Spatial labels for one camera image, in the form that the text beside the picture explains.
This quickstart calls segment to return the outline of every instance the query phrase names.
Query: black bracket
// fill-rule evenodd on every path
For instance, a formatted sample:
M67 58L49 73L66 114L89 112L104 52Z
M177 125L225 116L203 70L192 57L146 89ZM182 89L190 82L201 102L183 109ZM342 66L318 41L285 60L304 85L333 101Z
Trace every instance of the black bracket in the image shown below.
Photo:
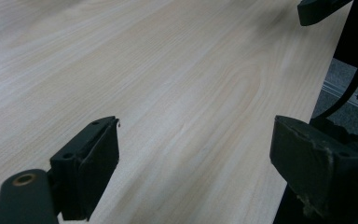
M0 224L90 219L118 164L115 117L98 119L51 159L51 169L8 178L0 191Z
M269 156L288 186L274 224L358 223L358 136L277 116Z
M302 26L309 26L330 16L347 5L351 0L302 0L297 6Z

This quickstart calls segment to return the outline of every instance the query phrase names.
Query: gray floor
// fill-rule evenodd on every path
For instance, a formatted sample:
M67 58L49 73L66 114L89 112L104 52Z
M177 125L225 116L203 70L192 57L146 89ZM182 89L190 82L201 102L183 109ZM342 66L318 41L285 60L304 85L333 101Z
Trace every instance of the gray floor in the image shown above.
M356 68L333 59L325 81L345 90L351 82L355 70ZM330 107L337 99L336 96L326 91L321 91L312 116L315 117L323 113L325 109ZM329 119L334 121L335 124L345 127L349 133L358 134L357 106L345 104Z

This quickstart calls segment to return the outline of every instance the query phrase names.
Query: wooden table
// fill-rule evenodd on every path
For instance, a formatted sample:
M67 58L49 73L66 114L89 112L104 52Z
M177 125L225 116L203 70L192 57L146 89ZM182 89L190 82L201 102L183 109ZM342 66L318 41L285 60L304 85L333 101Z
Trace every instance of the wooden table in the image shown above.
M308 121L349 6L292 0L0 0L0 184L115 115L91 223L271 223L275 115Z

